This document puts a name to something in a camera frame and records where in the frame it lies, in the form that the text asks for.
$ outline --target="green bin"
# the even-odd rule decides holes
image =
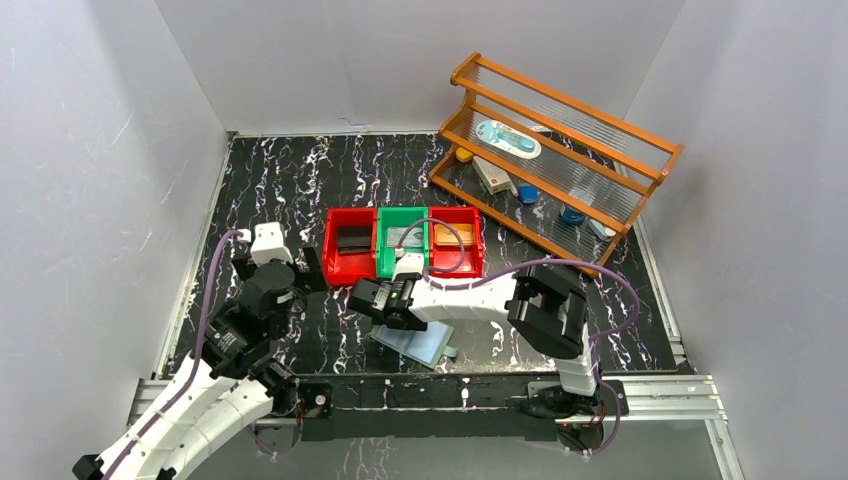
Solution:
[[[383,207],[377,210],[377,277],[392,278],[395,272],[395,245],[387,244],[389,229],[408,227],[416,220],[427,218],[427,215],[427,207]],[[421,246],[404,247],[404,250],[407,253],[423,253],[424,265],[427,266],[430,264],[430,229],[426,223],[420,227],[423,227]]]

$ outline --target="white box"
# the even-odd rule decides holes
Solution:
[[[474,170],[477,171],[477,175],[480,175],[483,185],[486,186],[486,190],[490,194],[494,195],[498,192],[509,190],[512,186],[512,180],[509,179],[509,175],[503,169],[492,165],[477,155],[474,155],[472,163],[474,164]]]

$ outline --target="blue package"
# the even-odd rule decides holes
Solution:
[[[569,206],[563,206],[560,210],[560,215],[565,223],[574,225],[575,227],[582,225],[583,221],[586,220],[586,214]]]
[[[536,203],[536,200],[539,199],[539,190],[536,189],[533,185],[529,185],[527,183],[522,183],[518,186],[518,200],[521,203],[531,204]]]

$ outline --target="orange wooden frame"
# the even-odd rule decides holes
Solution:
[[[621,153],[610,145],[605,145],[600,141],[589,138],[588,136],[576,131],[575,129],[563,125],[561,122],[558,122],[546,115],[543,115],[522,105],[514,99],[506,98],[503,95],[500,95],[476,83],[473,78],[469,78],[468,74],[477,68],[485,68],[491,70],[492,72],[498,75],[508,78],[516,82],[517,84],[532,90],[533,92],[542,94],[551,100],[559,102],[563,105],[567,105],[568,107],[578,110],[586,115],[589,115],[610,127],[618,129],[621,132],[624,132],[649,145],[654,146],[659,150],[668,153],[670,157],[661,170],[658,171],[654,168],[651,168],[650,166],[639,162],[637,159],[634,159],[628,155]],[[638,127],[630,125],[618,118],[613,117],[612,115],[609,115],[594,107],[586,105],[585,103],[582,103],[550,87],[542,85],[518,72],[510,70],[486,58],[483,58],[483,56],[477,52],[471,54],[467,59],[465,59],[461,64],[459,64],[459,66],[456,67],[456,69],[451,74],[450,81],[453,85],[465,88],[465,96],[463,97],[462,104],[460,104],[459,108],[453,113],[453,115],[451,115],[445,121],[444,124],[442,124],[441,128],[439,129],[439,135],[451,142],[451,148],[447,152],[445,157],[438,164],[436,164],[436,166],[430,172],[430,181],[440,186],[441,188],[447,190],[451,194],[459,197],[466,203],[476,206],[483,213],[486,213],[498,222],[511,228],[512,230],[526,237],[533,243],[539,245],[543,249],[562,258],[575,259],[578,257],[572,252],[569,252],[568,250],[563,248],[561,245],[552,242],[550,239],[539,235],[538,233],[530,230],[524,225],[521,225],[515,220],[507,217],[505,214],[493,209],[492,207],[485,204],[483,201],[475,198],[468,192],[465,192],[462,189],[456,187],[451,182],[447,181],[444,177],[442,177],[442,173],[444,173],[444,171],[448,167],[450,167],[451,165],[453,165],[454,162],[457,161],[455,157],[455,152],[457,148],[462,147],[472,152],[474,155],[477,155],[485,159],[486,161],[497,165],[508,173],[532,185],[535,185],[536,187],[544,190],[546,193],[553,196],[554,198],[568,203],[569,206],[580,210],[589,217],[594,218],[595,220],[615,230],[615,236],[610,241],[606,251],[604,251],[603,255],[600,258],[599,263],[602,265],[609,259],[618,242],[620,242],[621,239],[624,238],[624,236],[627,234],[627,232],[630,231],[633,222],[639,216],[639,213],[641,213],[642,209],[645,206],[645,203],[648,201],[648,198],[650,198],[654,190],[656,190],[656,188],[668,176],[669,172],[671,171],[672,167],[674,166],[675,162],[677,162],[677,159],[680,157],[683,151],[683,145],[675,145],[656,135],[653,135]],[[500,105],[501,107],[518,113],[519,115],[533,122],[536,122],[543,127],[549,128],[550,130],[564,137],[570,138],[572,141],[582,144],[587,148],[590,148],[600,153],[601,155],[604,155],[613,162],[620,164],[623,167],[626,167],[626,169],[629,169],[646,177],[648,180],[650,180],[650,184],[644,185],[615,170],[604,167],[603,165],[600,165],[595,162],[595,160],[590,159],[588,157],[584,157],[579,153],[566,148],[564,145],[555,142],[549,139],[548,137],[545,137],[544,135],[534,132],[533,130],[521,125],[519,122],[511,120],[506,116],[495,112],[491,108],[486,107],[485,105],[481,105],[477,102],[478,96],[485,97],[486,99]],[[505,125],[508,125],[520,131],[521,133],[538,141],[545,148],[561,155],[563,157],[563,161],[572,161],[584,167],[587,167],[594,173],[603,175],[609,180],[639,194],[641,198],[637,202],[636,206],[633,208],[632,212],[630,212],[630,215],[628,216],[627,220],[624,222],[616,220],[610,214],[583,203],[582,201],[572,197],[567,192],[557,188],[555,185],[550,184],[544,179],[541,179],[536,175],[524,171],[523,169],[517,167],[508,160],[505,160],[500,156],[492,153],[491,151],[485,148],[481,148],[471,142],[468,137],[472,133],[470,132],[468,126],[464,125],[461,129],[459,129],[459,127],[461,126],[461,122],[463,121],[463,119],[467,118],[466,115],[475,112],[493,120],[497,120]],[[591,261],[591,259],[586,258],[580,258],[580,260]],[[584,271],[592,275],[596,274],[594,271]]]

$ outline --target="white panel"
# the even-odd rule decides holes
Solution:
[[[749,478],[842,478],[848,4],[689,2],[627,120],[686,144],[644,213]]]
[[[0,3],[4,478],[124,431],[225,151],[152,1]]]
[[[434,130],[474,50],[624,115],[682,1],[157,0],[228,130]]]

